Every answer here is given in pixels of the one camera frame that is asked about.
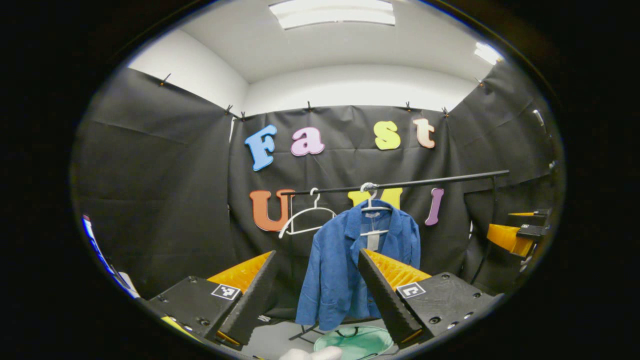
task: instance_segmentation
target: foam letter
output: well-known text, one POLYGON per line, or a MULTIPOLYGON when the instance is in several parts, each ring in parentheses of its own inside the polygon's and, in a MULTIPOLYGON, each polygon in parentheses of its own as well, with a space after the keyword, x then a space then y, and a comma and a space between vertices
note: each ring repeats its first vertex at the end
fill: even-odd
POLYGON ((444 195, 444 189, 434 188, 431 190, 431 210, 429 217, 424 221, 424 225, 431 226, 438 223, 438 211, 440 211, 440 201, 444 195))
MULTIPOLYGON (((396 209, 400 209, 400 194, 402 194, 402 188, 384 189, 382 190, 380 200, 388 202, 396 209)), ((356 206, 371 197, 371 194, 369 192, 359 192, 356 190, 349 192, 347 196, 353 200, 353 205, 356 206)))
POLYGON ((258 171, 273 162, 273 156, 268 155, 267 151, 273 152, 276 146, 269 135, 275 135, 277 132, 278 129, 275 126, 268 125, 244 141, 245 145, 249 145, 253 156, 253 171, 258 171))
POLYGON ((280 198, 280 219, 278 221, 269 219, 267 200, 271 197, 271 192, 265 190, 251 192, 249 197, 253 201, 253 222, 255 225, 265 231, 280 231, 289 219, 288 196, 295 196, 281 195, 281 193, 292 191, 292 189, 282 189, 276 192, 276 196, 280 198))
POLYGON ((291 153, 295 156, 304 156, 308 153, 319 154, 324 150, 324 144, 320 141, 320 131, 314 127, 304 127, 293 134, 291 153))
POLYGON ((379 121, 373 126, 376 134, 376 145, 380 150, 397 149, 400 146, 400 135, 396 133, 398 127, 392 121, 379 121))
POLYGON ((436 142, 429 138, 429 132, 434 133, 436 131, 435 127, 429 125, 429 120, 427 119, 415 119, 413 123, 418 125, 418 142, 420 145, 432 149, 436 142))

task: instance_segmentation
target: white ceiling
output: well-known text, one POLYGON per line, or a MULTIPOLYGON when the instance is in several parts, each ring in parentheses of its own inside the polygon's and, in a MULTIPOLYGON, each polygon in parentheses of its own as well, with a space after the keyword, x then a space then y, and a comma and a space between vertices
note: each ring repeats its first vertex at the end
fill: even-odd
POLYGON ((332 65, 398 65, 474 81, 491 65, 474 55, 476 39, 456 20, 415 0, 392 0, 395 26, 331 23, 283 30, 268 5, 222 0, 181 29, 249 83, 332 65))

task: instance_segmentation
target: ceiling light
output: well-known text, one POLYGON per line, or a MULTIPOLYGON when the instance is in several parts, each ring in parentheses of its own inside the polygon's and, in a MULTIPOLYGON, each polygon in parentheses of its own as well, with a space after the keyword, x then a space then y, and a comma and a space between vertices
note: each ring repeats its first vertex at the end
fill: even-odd
POLYGON ((381 0, 289 0, 269 9, 285 30, 323 22, 396 24, 393 6, 381 0))
POLYGON ((502 61, 502 57, 496 50, 494 50, 489 45, 479 42, 476 42, 476 51, 474 52, 474 54, 480 56, 491 65, 495 65, 496 62, 502 61))

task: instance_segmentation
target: clothing tag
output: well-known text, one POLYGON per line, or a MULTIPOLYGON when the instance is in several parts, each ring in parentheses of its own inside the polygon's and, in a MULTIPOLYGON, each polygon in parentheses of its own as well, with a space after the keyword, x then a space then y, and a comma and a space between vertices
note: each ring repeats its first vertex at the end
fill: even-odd
POLYGON ((380 240, 380 234, 367 235, 367 249, 376 251, 378 249, 378 240, 380 240))

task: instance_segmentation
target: jacket collar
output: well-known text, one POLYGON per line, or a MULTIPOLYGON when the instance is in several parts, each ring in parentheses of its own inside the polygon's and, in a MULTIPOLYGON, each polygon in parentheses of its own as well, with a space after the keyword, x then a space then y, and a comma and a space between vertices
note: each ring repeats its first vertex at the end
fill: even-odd
MULTIPOLYGON (((368 200, 365 200, 349 210, 349 213, 347 214, 347 227, 344 231, 344 234, 347 237, 354 240, 357 240, 360 237, 360 226, 362 225, 362 208, 366 208, 368 205, 368 200)), ((371 206, 385 206, 392 209, 388 233, 397 237, 402 231, 400 213, 398 212, 398 209, 394 208, 388 202, 379 199, 373 199, 371 201, 371 206)))

